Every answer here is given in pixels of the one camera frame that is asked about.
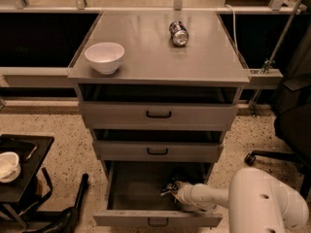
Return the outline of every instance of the gray countertop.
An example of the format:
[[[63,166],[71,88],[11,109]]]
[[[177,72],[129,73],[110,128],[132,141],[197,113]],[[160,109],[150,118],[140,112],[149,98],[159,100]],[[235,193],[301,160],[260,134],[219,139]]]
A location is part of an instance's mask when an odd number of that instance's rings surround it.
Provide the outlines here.
[[[189,31],[185,47],[171,42],[168,27],[174,20]],[[85,50],[100,42],[115,42],[125,49],[124,63],[113,75],[102,75],[86,62]],[[69,78],[85,83],[216,86],[249,82],[215,12],[168,10],[104,11]]]

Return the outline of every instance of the white bowl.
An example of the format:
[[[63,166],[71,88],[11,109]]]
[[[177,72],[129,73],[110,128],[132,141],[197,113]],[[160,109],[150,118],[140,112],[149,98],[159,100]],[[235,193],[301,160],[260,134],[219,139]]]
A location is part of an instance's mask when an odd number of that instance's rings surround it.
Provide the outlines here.
[[[90,46],[85,57],[92,68],[102,74],[113,74],[123,64],[124,48],[117,43],[98,43]]]
[[[20,174],[19,156],[12,151],[0,154],[0,183],[10,183]]]

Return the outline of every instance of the black side table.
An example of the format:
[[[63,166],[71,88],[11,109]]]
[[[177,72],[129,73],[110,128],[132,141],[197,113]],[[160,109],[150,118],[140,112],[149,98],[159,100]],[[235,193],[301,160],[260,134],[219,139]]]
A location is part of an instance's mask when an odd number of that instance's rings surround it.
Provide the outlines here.
[[[25,143],[31,143],[36,146],[35,150],[22,152],[22,150],[14,150],[12,146],[4,143],[6,140],[18,140]],[[0,204],[12,215],[12,217],[24,228],[27,227],[26,222],[18,215],[14,209],[25,196],[27,188],[31,185],[31,181],[36,177],[42,162],[47,156],[54,138],[50,136],[25,136],[25,135],[1,135],[0,136],[0,153],[3,151],[15,151],[19,155],[21,171],[16,180],[11,183],[0,183]]]

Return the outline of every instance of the drawer handle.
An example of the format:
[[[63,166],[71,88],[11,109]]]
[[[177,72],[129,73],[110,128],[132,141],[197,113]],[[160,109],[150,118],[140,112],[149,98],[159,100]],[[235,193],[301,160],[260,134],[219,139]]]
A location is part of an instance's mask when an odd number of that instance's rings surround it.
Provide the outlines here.
[[[168,112],[168,115],[164,115],[164,116],[154,116],[154,115],[151,115],[149,111],[146,111],[146,117],[149,117],[149,118],[170,118],[170,117],[172,117],[172,112]]]
[[[147,148],[147,153],[150,155],[166,155],[168,153],[168,149],[165,149],[164,152],[152,152],[151,149]]]
[[[158,222],[154,223],[154,222],[152,222],[152,219],[148,217],[148,225],[151,227],[166,227],[166,226],[168,226],[168,218],[166,218],[163,223],[158,223]]]

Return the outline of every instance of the bottom drawer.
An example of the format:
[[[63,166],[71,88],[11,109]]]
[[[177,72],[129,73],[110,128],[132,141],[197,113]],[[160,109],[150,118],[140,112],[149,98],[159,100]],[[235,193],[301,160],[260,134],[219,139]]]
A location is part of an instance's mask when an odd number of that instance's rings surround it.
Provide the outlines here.
[[[203,183],[209,171],[206,163],[113,162],[104,209],[94,215],[97,225],[216,227],[221,215],[186,212],[171,194],[160,196],[176,168],[184,169],[191,183]]]

